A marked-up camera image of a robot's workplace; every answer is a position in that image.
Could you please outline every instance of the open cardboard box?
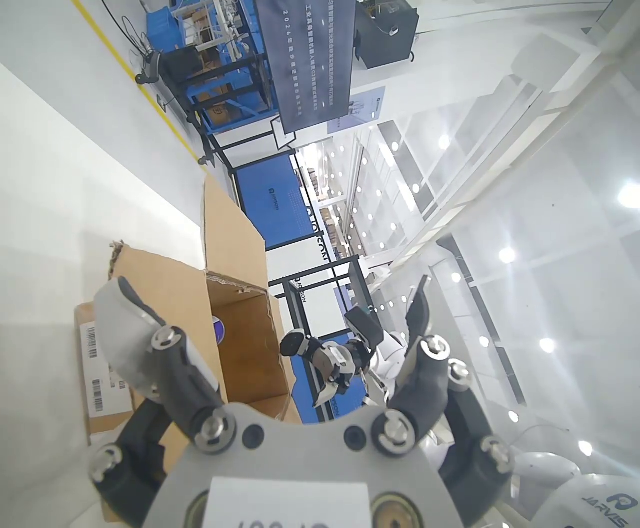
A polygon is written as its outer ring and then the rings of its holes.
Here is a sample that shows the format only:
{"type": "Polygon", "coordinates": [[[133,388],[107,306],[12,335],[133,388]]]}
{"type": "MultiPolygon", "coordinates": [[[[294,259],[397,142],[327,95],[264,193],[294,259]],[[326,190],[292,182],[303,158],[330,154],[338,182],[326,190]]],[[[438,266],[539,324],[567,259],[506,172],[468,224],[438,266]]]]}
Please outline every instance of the open cardboard box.
{"type": "MultiPolygon", "coordinates": [[[[109,278],[126,277],[145,304],[187,333],[226,402],[301,423],[291,398],[291,362],[280,356],[284,331],[278,302],[268,294],[264,240],[212,178],[205,183],[205,251],[203,271],[116,243],[109,278]],[[212,315],[225,325],[220,346],[212,315]]],[[[134,406],[141,402],[135,394],[134,406]]],[[[161,443],[170,471],[188,441],[172,424],[161,443]]]]}

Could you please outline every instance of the yellow floor line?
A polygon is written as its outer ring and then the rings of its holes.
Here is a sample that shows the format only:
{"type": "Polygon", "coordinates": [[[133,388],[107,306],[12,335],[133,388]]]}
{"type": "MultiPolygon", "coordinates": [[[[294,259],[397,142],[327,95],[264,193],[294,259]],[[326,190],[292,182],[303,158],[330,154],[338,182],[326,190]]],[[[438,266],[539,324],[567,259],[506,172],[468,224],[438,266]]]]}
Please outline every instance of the yellow floor line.
{"type": "MultiPolygon", "coordinates": [[[[200,159],[200,156],[198,156],[193,151],[193,149],[191,148],[191,145],[189,145],[189,143],[187,143],[187,141],[182,137],[182,134],[178,131],[178,129],[175,127],[175,125],[173,123],[171,123],[171,120],[167,117],[167,115],[164,113],[164,111],[160,108],[160,106],[158,105],[156,100],[153,98],[153,96],[143,86],[141,86],[140,84],[136,83],[136,74],[131,69],[131,67],[125,62],[125,60],[118,53],[118,51],[113,47],[113,44],[109,41],[107,36],[101,30],[100,26],[98,26],[98,24],[96,24],[96,22],[93,19],[93,17],[89,14],[89,11],[86,10],[86,8],[82,5],[80,0],[71,0],[71,3],[74,6],[76,6],[76,9],[80,12],[80,14],[86,20],[87,24],[89,24],[89,26],[91,26],[91,28],[93,29],[94,33],[98,36],[98,38],[100,38],[100,40],[102,40],[102,43],[111,52],[113,57],[117,60],[118,64],[122,67],[123,70],[125,70],[127,75],[136,84],[138,89],[144,94],[144,96],[147,99],[147,101],[149,101],[149,104],[156,110],[157,114],[163,119],[163,121],[167,124],[167,126],[175,134],[175,137],[177,137],[180,140],[180,142],[184,145],[184,148],[186,148],[189,151],[189,154],[191,154],[193,159],[195,161],[198,161],[200,159]]],[[[205,173],[209,174],[209,171],[204,166],[199,165],[199,167],[205,173]]]]}

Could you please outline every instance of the blue storage bin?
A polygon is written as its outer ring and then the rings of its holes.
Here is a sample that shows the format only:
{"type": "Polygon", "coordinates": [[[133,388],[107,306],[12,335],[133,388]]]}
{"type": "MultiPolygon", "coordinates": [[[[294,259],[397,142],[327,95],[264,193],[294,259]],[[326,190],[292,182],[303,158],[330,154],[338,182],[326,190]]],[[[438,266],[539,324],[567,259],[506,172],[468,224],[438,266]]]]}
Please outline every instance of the blue storage bin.
{"type": "Polygon", "coordinates": [[[168,52],[184,46],[178,21],[168,7],[147,13],[147,36],[157,51],[168,52]]]}

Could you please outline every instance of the barcode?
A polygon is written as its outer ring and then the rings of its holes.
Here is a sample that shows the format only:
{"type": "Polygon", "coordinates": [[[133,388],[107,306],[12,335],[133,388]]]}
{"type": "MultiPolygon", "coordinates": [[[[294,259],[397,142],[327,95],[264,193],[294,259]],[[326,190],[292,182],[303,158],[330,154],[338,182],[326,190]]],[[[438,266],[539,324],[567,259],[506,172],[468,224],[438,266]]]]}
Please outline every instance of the barcode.
{"type": "Polygon", "coordinates": [[[89,359],[96,359],[98,357],[98,347],[95,344],[95,326],[90,326],[86,329],[86,343],[89,350],[89,359]]]}
{"type": "Polygon", "coordinates": [[[93,380],[93,405],[97,413],[104,411],[104,405],[102,403],[102,389],[100,388],[100,380],[93,380]]]}

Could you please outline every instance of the poster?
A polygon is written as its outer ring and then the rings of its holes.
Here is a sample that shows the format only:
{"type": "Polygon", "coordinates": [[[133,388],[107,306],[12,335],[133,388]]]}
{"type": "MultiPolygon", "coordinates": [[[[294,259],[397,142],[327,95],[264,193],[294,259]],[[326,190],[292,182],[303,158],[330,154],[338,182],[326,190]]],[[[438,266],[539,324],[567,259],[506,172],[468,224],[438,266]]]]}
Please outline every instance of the poster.
{"type": "Polygon", "coordinates": [[[327,132],[335,134],[341,130],[350,129],[371,123],[380,117],[382,101],[385,98],[385,87],[380,86],[368,92],[356,93],[349,101],[349,113],[327,123],[327,132]]]}
{"type": "Polygon", "coordinates": [[[255,6],[285,133],[346,115],[356,0],[260,0],[255,6]]]}

